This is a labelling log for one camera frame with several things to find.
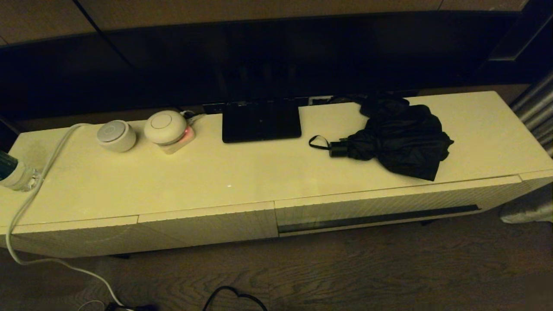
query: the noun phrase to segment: black cable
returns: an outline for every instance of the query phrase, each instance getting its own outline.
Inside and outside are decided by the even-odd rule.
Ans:
[[[119,49],[111,42],[111,40],[106,36],[106,34],[96,25],[96,22],[90,17],[90,15],[86,12],[85,8],[82,7],[79,0],[73,0],[73,3],[77,6],[79,11],[81,11],[82,15],[86,18],[86,20],[92,25],[94,30],[98,33],[98,35],[112,48],[112,50],[123,60],[129,67],[131,67],[133,70],[138,70],[126,57],[119,51]]]
[[[209,303],[211,303],[211,301],[215,298],[215,296],[217,296],[217,294],[222,291],[223,289],[226,289],[228,291],[231,291],[233,292],[236,297],[238,298],[248,298],[250,300],[252,300],[253,302],[257,303],[262,309],[263,311],[267,311],[267,308],[265,307],[265,305],[261,302],[261,300],[257,299],[256,297],[250,295],[250,294],[239,294],[238,291],[233,288],[233,287],[230,287],[230,286],[221,286],[217,289],[215,289],[215,291],[211,294],[211,296],[207,299],[207,302],[206,304],[204,305],[204,308],[203,308],[203,311],[207,311],[207,307],[209,307]]]

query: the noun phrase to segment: folded umbrella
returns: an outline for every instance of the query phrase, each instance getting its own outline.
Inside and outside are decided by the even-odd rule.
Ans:
[[[312,144],[317,135],[309,145],[329,150],[331,157],[376,157],[391,172],[434,181],[453,141],[430,109],[387,94],[361,104],[361,113],[370,117],[364,129],[326,147]]]

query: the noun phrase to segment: cabinet top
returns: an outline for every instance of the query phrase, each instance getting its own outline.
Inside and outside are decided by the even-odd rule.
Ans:
[[[300,108],[303,136],[225,144],[222,115],[194,124],[196,139],[166,155],[144,137],[144,121],[130,122],[138,141],[125,153],[101,148],[102,125],[77,129],[54,163],[20,224],[107,219],[310,196],[460,182],[553,169],[553,160],[495,92],[409,98],[424,104],[455,141],[434,182],[387,171],[376,159],[330,158],[310,148],[316,134],[329,141],[364,127],[356,103]],[[22,133],[10,154],[41,169],[65,129]],[[0,189],[1,226],[28,194]]]

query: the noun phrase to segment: white cable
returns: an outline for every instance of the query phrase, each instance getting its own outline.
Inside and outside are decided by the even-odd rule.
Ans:
[[[84,304],[82,304],[82,305],[77,309],[77,311],[81,311],[82,307],[86,306],[86,305],[89,304],[89,303],[93,303],[93,302],[101,303],[101,304],[102,304],[102,311],[106,308],[106,305],[104,304],[104,302],[102,302],[102,301],[100,301],[100,300],[91,300],[91,301],[87,301],[87,302],[85,302]]]
[[[107,289],[109,290],[109,293],[111,294],[111,297],[113,297],[113,300],[115,300],[115,302],[117,304],[123,305],[119,301],[119,299],[117,299],[117,297],[115,296],[115,293],[113,292],[111,286],[109,285],[109,283],[103,277],[101,277],[101,276],[99,276],[99,275],[97,275],[93,272],[90,272],[90,271],[87,271],[87,270],[84,270],[84,269],[81,269],[81,268],[74,267],[74,266],[68,264],[67,262],[65,262],[61,259],[58,259],[58,258],[45,258],[45,259],[32,260],[32,261],[24,261],[24,260],[21,260],[17,256],[15,250],[12,247],[12,232],[13,232],[13,229],[15,228],[15,225],[17,224],[17,222],[19,221],[21,216],[24,214],[24,212],[27,209],[27,207],[29,206],[29,204],[35,198],[36,194],[40,190],[40,187],[42,187],[42,183],[44,182],[44,178],[48,174],[48,171],[52,167],[52,164],[54,164],[54,160],[58,157],[58,153],[60,152],[61,147],[63,147],[63,145],[67,141],[67,138],[69,137],[69,135],[71,135],[73,133],[73,131],[75,131],[77,128],[79,128],[83,125],[89,125],[89,124],[87,124],[87,123],[78,123],[78,124],[75,124],[75,125],[71,126],[67,130],[67,132],[65,132],[65,135],[62,137],[62,139],[58,142],[58,145],[54,149],[54,152],[52,152],[52,155],[50,156],[50,158],[46,162],[46,166],[44,167],[44,169],[42,171],[42,174],[41,174],[41,176],[38,180],[38,183],[36,184],[36,187],[33,189],[33,191],[30,193],[29,197],[25,200],[25,202],[21,205],[21,207],[17,210],[17,212],[15,213],[15,215],[12,218],[12,221],[10,222],[10,224],[8,226],[8,231],[6,232],[6,246],[8,248],[8,251],[9,251],[10,255],[12,255],[12,258],[15,260],[15,262],[22,265],[22,266],[34,265],[36,263],[42,263],[42,262],[55,262],[55,263],[59,263],[61,265],[64,265],[69,269],[73,269],[75,271],[86,273],[90,276],[93,276],[93,277],[99,279],[100,281],[102,281],[107,286]]]

